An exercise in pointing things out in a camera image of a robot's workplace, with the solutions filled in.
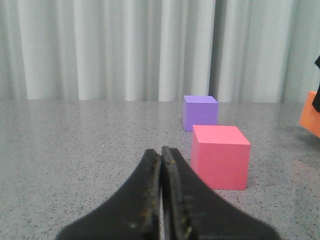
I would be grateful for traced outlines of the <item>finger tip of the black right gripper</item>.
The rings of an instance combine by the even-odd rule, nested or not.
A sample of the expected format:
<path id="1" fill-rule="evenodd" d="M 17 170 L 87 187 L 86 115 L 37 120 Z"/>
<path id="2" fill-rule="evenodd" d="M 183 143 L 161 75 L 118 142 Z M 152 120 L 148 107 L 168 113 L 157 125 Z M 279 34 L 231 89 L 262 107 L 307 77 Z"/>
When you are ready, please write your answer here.
<path id="1" fill-rule="evenodd" d="M 320 56 L 316 59 L 314 64 L 320 69 Z M 317 112 L 320 112 L 320 86 L 316 92 L 316 95 L 313 99 L 312 106 Z"/>

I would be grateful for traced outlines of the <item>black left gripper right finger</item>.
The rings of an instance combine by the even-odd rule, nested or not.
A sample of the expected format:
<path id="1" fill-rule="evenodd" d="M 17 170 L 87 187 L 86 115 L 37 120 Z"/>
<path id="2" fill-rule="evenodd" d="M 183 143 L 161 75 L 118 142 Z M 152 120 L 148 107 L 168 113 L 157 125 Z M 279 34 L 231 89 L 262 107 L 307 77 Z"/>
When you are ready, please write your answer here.
<path id="1" fill-rule="evenodd" d="M 268 224 L 213 192 L 176 148 L 162 148 L 162 203 L 167 240 L 278 240 Z"/>

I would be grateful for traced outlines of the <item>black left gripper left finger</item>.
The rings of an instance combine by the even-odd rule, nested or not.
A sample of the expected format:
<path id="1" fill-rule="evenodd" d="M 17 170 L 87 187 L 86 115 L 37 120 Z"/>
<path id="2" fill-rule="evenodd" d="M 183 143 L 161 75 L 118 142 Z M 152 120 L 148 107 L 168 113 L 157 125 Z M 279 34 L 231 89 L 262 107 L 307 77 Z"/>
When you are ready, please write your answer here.
<path id="1" fill-rule="evenodd" d="M 161 158 L 147 149 L 127 181 L 106 202 L 64 227 L 58 240 L 158 240 Z"/>

